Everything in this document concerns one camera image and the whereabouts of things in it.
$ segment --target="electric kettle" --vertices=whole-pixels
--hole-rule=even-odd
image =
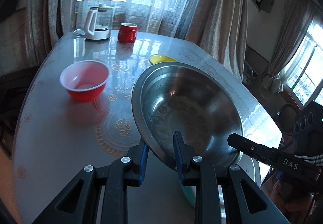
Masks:
[[[106,4],[91,6],[84,24],[85,38],[102,40],[110,37],[113,7]]]

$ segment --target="kettle base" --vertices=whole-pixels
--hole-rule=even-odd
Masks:
[[[111,36],[111,30],[103,30],[103,31],[95,31],[94,35],[90,35],[89,33],[85,33],[85,38],[89,40],[103,40],[108,39]]]

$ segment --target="red mug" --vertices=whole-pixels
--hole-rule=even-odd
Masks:
[[[135,43],[137,36],[137,25],[121,23],[118,40],[123,43]]]

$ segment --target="human hand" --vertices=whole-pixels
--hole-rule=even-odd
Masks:
[[[283,190],[282,181],[278,180],[272,184],[276,180],[276,174],[272,177],[261,186],[261,189],[285,216],[290,216],[289,221],[292,224],[302,224],[311,206],[313,195],[308,194],[300,199],[285,202],[280,196]]]

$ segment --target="kettle lid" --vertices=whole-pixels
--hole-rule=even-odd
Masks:
[[[113,9],[113,7],[111,6],[106,6],[106,4],[104,3],[100,3],[99,6],[91,6],[90,8],[91,10],[95,10],[97,9],[99,12],[106,12],[107,10]]]

